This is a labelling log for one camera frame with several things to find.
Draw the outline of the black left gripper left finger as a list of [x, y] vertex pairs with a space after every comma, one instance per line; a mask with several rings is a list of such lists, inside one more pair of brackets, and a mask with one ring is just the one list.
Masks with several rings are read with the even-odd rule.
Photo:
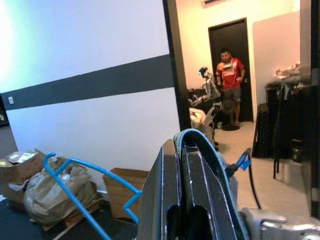
[[181, 213], [181, 173], [174, 141], [167, 140], [143, 185], [139, 208], [139, 240], [175, 240]]

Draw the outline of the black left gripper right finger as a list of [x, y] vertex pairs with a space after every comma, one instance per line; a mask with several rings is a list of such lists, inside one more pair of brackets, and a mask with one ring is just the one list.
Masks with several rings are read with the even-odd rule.
[[187, 240], [247, 240], [223, 162], [197, 129], [181, 132], [181, 169]]

